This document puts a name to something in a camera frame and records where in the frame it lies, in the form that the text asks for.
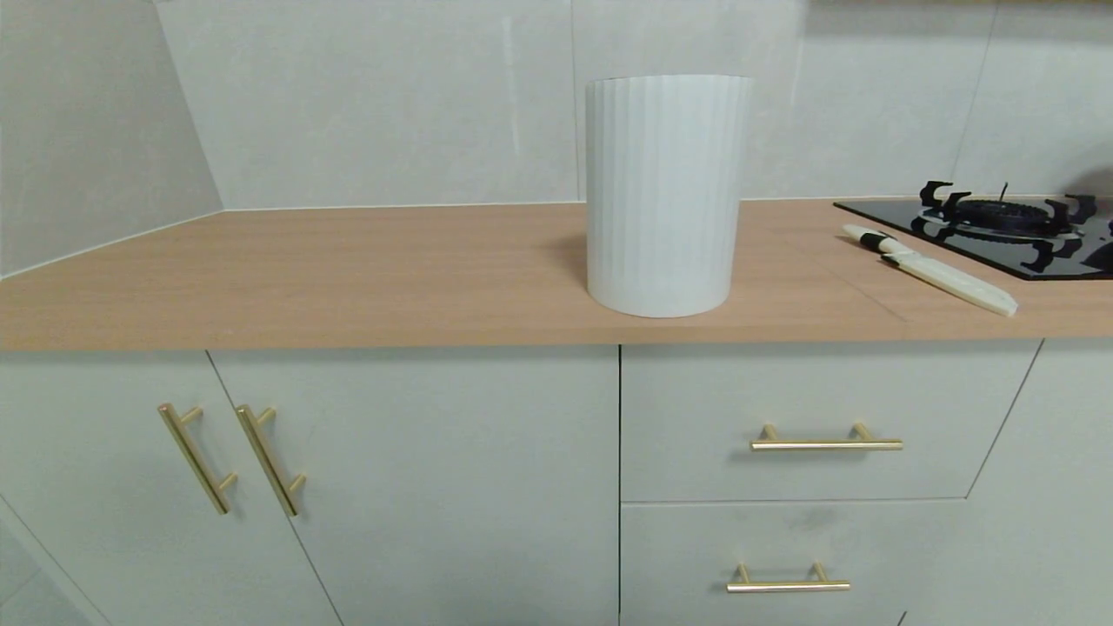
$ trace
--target backsplash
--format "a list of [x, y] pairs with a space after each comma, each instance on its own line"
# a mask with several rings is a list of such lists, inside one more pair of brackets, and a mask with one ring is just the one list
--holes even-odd
[[583, 87], [756, 78], [746, 197], [1113, 193], [1113, 4], [174, 0], [228, 208], [583, 198]]
[[0, 0], [0, 275], [229, 209], [584, 197], [589, 80], [756, 79], [745, 197], [1113, 195], [1113, 2]]
[[220, 211], [152, 4], [0, 14], [0, 272]]

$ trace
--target white knife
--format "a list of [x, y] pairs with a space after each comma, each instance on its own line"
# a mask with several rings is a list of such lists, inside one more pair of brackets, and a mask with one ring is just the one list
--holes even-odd
[[864, 247], [880, 253], [881, 260], [917, 278], [956, 295], [971, 304], [1006, 317], [1016, 313], [1016, 301], [1007, 292], [975, 278], [966, 272], [912, 250], [880, 231], [854, 224], [843, 226], [843, 232]]

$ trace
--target black glass cooktop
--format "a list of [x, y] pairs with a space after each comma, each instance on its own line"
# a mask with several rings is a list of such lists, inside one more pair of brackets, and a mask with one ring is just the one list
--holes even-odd
[[1017, 202], [959, 192], [937, 198], [949, 185], [928, 183], [918, 202], [835, 206], [1027, 281], [1113, 278], [1113, 204], [1082, 195]]

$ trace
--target wooden countertop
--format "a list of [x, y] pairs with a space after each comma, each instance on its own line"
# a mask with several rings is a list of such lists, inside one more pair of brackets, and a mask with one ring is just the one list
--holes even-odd
[[647, 320], [585, 287], [582, 204], [221, 213], [0, 282], [0, 349], [892, 341], [1113, 335], [1113, 281], [1025, 282], [1006, 319], [839, 236], [829, 200], [742, 203], [719, 309]]

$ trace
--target gold handle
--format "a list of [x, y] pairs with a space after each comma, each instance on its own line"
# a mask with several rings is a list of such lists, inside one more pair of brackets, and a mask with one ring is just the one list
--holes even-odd
[[727, 583], [728, 594], [785, 594], [797, 591], [849, 591], [849, 580], [829, 580], [824, 565], [819, 561], [811, 564], [811, 569], [816, 573], [818, 580], [785, 580], [780, 583], [754, 583], [750, 580], [750, 573], [746, 570], [746, 564], [738, 564], [738, 573], [742, 580], [740, 583]]
[[270, 487], [275, 490], [275, 496], [278, 497], [278, 502], [282, 503], [282, 508], [288, 517], [296, 517], [297, 502], [294, 500], [294, 493], [297, 493], [297, 490], [305, 485], [305, 475], [295, 476], [289, 487], [286, 486], [286, 481], [282, 477], [282, 469], [274, 461], [276, 456], [270, 449], [270, 442], [262, 430], [263, 424], [275, 418], [275, 410], [268, 408], [256, 418], [250, 407], [240, 404], [236, 407], [236, 415], [239, 418], [239, 426], [244, 427], [244, 432], [247, 433], [247, 440], [252, 442], [255, 456], [259, 458], [259, 463], [263, 466], [264, 473], [267, 475], [267, 480], [270, 481]]
[[178, 412], [174, 410], [174, 404], [167, 402], [158, 408], [158, 414], [162, 415], [166, 428], [170, 429], [170, 434], [178, 442], [178, 448], [186, 456], [186, 461], [189, 462], [189, 467], [194, 468], [194, 473], [197, 475], [197, 480], [200, 481], [201, 489], [208, 493], [209, 500], [213, 500], [216, 512], [226, 515], [232, 510], [232, 505], [228, 503], [228, 497], [224, 490], [230, 487], [233, 482], [236, 482], [236, 472], [229, 473], [224, 477], [224, 480], [217, 482], [208, 466], [205, 464], [200, 452], [197, 450], [197, 444], [194, 443], [193, 438], [189, 437], [189, 432], [186, 431], [186, 424], [200, 419], [203, 414], [201, 408], [194, 407], [179, 418]]
[[874, 439], [861, 422], [854, 424], [854, 432], [858, 439], [777, 439], [777, 429], [766, 424], [761, 429], [761, 439], [750, 441], [750, 450], [904, 450], [904, 441]]

